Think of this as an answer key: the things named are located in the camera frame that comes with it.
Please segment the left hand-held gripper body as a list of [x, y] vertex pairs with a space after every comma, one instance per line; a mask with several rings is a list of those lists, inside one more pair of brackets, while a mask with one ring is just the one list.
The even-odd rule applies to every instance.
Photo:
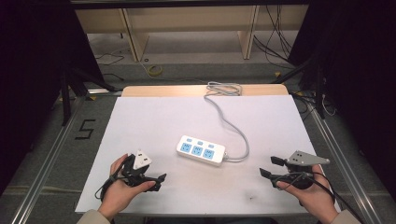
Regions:
[[160, 178], [145, 176], [145, 172], [152, 163], [150, 159], [141, 149], [138, 149], [135, 154], [128, 156], [122, 163], [120, 177], [130, 187], [136, 187], [147, 181], [154, 181], [154, 188], [160, 186]]

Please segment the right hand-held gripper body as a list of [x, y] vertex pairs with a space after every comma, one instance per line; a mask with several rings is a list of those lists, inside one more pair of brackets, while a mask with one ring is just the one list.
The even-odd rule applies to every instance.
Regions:
[[295, 151], [288, 159], [284, 159], [288, 173], [275, 175], [278, 181], [288, 183], [297, 189], [308, 189], [313, 185], [309, 177], [313, 176], [312, 166], [317, 164], [329, 164], [330, 160], [312, 155], [300, 150]]

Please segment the white power strip blue sockets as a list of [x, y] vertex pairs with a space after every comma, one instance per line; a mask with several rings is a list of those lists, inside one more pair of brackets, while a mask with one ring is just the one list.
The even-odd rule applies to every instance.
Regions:
[[177, 144], [177, 154], [195, 161], [220, 166], [225, 157], [225, 146], [183, 135]]

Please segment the person's right hand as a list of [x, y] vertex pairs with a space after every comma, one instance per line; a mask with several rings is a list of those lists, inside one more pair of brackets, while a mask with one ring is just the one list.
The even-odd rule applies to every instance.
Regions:
[[323, 176], [320, 165], [312, 167], [314, 178], [318, 182], [308, 189], [297, 189], [294, 186], [277, 181], [277, 186], [287, 193], [295, 196], [303, 207], [322, 224], [331, 224], [338, 216], [332, 196], [329, 194], [330, 185]]

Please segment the person's left hand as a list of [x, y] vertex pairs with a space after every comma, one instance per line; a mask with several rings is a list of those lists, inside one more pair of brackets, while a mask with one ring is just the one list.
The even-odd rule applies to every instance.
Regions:
[[108, 221], [111, 221], [117, 213], [130, 204], [135, 196], [149, 190], [155, 184], [155, 181], [148, 181], [136, 187], [129, 187], [122, 180], [116, 180], [108, 187], [98, 212]]

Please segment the white board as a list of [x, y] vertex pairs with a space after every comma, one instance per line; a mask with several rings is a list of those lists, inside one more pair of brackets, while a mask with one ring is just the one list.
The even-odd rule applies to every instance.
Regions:
[[[225, 146], [240, 162], [216, 167], [181, 157], [183, 135]], [[289, 95], [203, 97], [121, 97], [115, 103], [101, 145], [81, 193], [77, 212], [95, 209], [94, 193], [110, 164], [125, 153], [145, 152], [149, 176], [166, 174], [157, 192], [136, 196], [126, 213], [138, 216], [215, 217], [301, 214], [296, 198], [275, 189], [260, 168], [285, 174], [271, 157], [286, 159], [314, 148]]]

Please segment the black metal stand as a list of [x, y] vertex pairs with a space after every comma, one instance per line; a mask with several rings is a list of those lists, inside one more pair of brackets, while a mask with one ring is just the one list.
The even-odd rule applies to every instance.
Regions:
[[322, 93], [323, 93], [323, 70], [320, 65], [320, 61], [318, 56], [311, 56], [307, 61], [298, 65], [291, 71], [289, 71], [286, 75], [277, 77], [272, 84], [281, 84], [284, 81], [289, 80], [292, 77], [302, 73], [304, 75], [304, 79], [308, 79], [311, 77], [315, 80], [316, 84], [316, 96], [315, 96], [315, 109], [319, 116], [324, 119], [324, 106], [322, 105]]
[[85, 81], [94, 83], [99, 87], [102, 87], [110, 92], [121, 91], [120, 88], [111, 86], [105, 83], [103, 79], [90, 75], [79, 68], [71, 67], [64, 69], [60, 77], [61, 94], [63, 99], [63, 111], [64, 111], [63, 126], [66, 125], [66, 123], [70, 120], [72, 115], [69, 88], [71, 88], [71, 90], [75, 93], [76, 96], [86, 96], [88, 94], [88, 89], [84, 84]]

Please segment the light wooden table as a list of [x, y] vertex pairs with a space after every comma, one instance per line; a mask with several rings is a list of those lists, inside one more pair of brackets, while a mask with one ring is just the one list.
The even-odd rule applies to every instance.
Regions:
[[[243, 95], [288, 95], [282, 84], [243, 84]], [[185, 97], [204, 96], [208, 92], [206, 85], [173, 86], [128, 86], [123, 89], [122, 97]]]

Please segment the yellow tape roll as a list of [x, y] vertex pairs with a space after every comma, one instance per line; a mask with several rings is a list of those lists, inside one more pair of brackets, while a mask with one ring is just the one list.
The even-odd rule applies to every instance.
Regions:
[[162, 72], [163, 72], [163, 68], [161, 66], [159, 66], [159, 65], [151, 65], [148, 68], [148, 74], [151, 77], [159, 76]]

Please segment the dark curtain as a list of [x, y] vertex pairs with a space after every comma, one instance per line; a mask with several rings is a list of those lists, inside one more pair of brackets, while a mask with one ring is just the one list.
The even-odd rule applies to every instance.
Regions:
[[396, 201], [396, 0], [307, 0], [290, 61], [301, 64], [332, 24], [323, 62], [333, 99]]
[[0, 0], [0, 196], [76, 69], [103, 78], [71, 0]]

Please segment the aluminium floor rail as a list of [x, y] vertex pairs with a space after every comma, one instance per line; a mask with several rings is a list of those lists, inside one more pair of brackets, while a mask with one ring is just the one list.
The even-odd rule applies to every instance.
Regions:
[[375, 205], [370, 198], [370, 194], [365, 189], [363, 184], [359, 181], [356, 169], [351, 165], [350, 159], [346, 156], [341, 148], [341, 145], [335, 138], [334, 132], [331, 130], [326, 119], [323, 119], [318, 113], [317, 109], [312, 105], [307, 106], [311, 112], [309, 115], [313, 118], [322, 137], [324, 138], [327, 147], [332, 154], [334, 162], [336, 163], [345, 183], [350, 190], [351, 196], [354, 198], [356, 205], [361, 212], [361, 218], [366, 224], [382, 224], [382, 219], [375, 209]]
[[11, 224], [26, 224], [35, 203], [40, 195], [41, 190], [44, 188], [44, 185], [50, 175], [50, 172], [64, 147], [64, 143], [67, 139], [67, 135], [69, 135], [72, 126], [75, 123], [76, 116], [78, 115], [79, 110], [85, 102], [84, 97], [77, 97], [72, 104], [72, 113], [69, 120], [62, 126], [59, 131], [55, 142], [52, 144], [49, 154], [41, 165], [38, 174], [35, 177], [32, 185], [28, 188], [26, 194], [19, 205], [16, 214], [14, 215]]

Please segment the light wooden desk frame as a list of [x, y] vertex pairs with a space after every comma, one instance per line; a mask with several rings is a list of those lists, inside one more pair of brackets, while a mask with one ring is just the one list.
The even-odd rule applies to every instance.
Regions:
[[256, 31], [271, 30], [276, 17], [283, 30], [296, 31], [307, 10], [307, 5], [280, 5], [78, 9], [76, 13], [87, 34], [125, 34], [136, 61], [142, 59], [151, 33], [217, 31], [236, 31], [246, 60]]

